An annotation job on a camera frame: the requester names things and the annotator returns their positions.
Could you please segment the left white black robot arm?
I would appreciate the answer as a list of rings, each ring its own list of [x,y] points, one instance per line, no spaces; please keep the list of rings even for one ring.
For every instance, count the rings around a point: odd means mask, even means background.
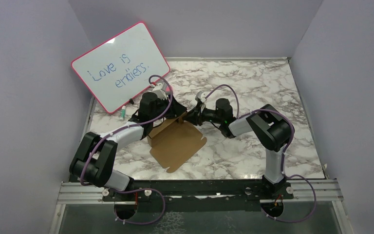
[[[113,169],[116,152],[129,144],[146,138],[158,119],[176,119],[187,111],[172,94],[159,98],[153,92],[142,95],[138,109],[129,121],[103,135],[84,135],[70,164],[69,173],[82,185],[115,189],[121,200],[133,196],[132,178]]]

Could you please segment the brown cardboard box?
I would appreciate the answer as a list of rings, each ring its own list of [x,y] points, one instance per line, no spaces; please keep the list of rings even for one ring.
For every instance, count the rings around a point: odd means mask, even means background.
[[[166,119],[147,136],[150,154],[167,173],[175,172],[207,143],[195,125],[183,120],[185,115]]]

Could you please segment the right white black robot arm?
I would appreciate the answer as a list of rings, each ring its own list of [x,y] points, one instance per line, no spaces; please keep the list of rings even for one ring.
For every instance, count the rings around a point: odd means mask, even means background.
[[[262,176],[262,194],[274,198],[286,183],[284,175],[284,153],[289,147],[294,127],[290,120],[267,104],[243,117],[234,117],[232,106],[226,98],[216,101],[215,109],[208,109],[200,100],[194,109],[187,112],[184,121],[201,126],[204,122],[217,124],[226,138],[235,138],[254,132],[266,152],[265,173]]]

